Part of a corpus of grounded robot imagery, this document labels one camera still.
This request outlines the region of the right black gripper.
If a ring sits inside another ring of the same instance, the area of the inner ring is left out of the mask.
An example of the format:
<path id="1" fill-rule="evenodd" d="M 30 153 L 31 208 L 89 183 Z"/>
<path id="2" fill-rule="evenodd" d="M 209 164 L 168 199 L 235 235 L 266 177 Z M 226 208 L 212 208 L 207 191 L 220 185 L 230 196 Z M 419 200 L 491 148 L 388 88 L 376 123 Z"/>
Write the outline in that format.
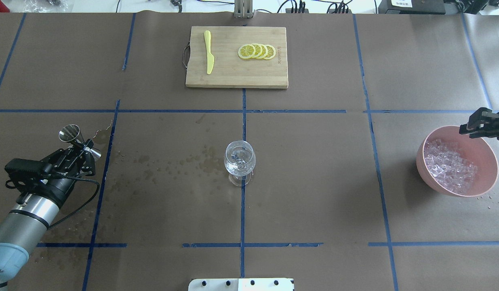
<path id="1" fill-rule="evenodd" d="M 499 118 L 496 118 L 496 114 L 491 109 L 480 107 L 469 116 L 467 124 L 460 125 L 459 134 L 467 135 L 471 139 L 497 138 L 499 140 Z"/>

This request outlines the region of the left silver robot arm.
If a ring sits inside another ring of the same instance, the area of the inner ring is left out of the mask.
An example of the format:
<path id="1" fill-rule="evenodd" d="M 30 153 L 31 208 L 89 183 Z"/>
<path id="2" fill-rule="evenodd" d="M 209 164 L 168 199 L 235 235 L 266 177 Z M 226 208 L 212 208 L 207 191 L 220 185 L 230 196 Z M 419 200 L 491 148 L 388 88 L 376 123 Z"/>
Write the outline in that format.
<path id="1" fill-rule="evenodd" d="M 6 188 L 16 189 L 15 206 L 0 223 L 0 291 L 8 289 L 29 260 L 37 243 L 54 221 L 79 181 L 90 182 L 96 174 L 94 142 L 76 139 L 41 160 L 14 158 L 5 166 Z"/>

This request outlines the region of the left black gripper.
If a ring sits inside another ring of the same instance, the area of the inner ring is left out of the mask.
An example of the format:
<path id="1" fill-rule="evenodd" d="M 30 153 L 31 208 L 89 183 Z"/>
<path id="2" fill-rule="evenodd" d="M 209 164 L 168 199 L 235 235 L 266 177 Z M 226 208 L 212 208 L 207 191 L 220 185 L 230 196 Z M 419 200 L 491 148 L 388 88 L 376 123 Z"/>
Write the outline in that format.
<path id="1" fill-rule="evenodd" d="M 95 158 L 92 154 L 94 142 L 91 139 L 84 142 L 75 139 L 69 143 L 72 147 L 58 149 L 40 160 L 53 167 L 48 179 L 34 186 L 16 188 L 21 193 L 17 199 L 18 203 L 25 203 L 26 196 L 32 194 L 46 198 L 56 205 L 63 205 L 80 178 L 78 175 L 89 177 L 96 175 Z M 65 175 L 56 170 L 67 170 L 67 173 L 75 175 Z"/>

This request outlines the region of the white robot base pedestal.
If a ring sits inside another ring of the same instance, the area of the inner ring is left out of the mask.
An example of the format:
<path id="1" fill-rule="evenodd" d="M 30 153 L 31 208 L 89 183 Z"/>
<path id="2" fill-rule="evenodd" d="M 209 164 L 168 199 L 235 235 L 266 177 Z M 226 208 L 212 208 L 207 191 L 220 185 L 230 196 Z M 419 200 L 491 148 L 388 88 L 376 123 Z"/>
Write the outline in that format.
<path id="1" fill-rule="evenodd" d="M 198 278 L 189 291 L 294 291 L 292 278 Z"/>

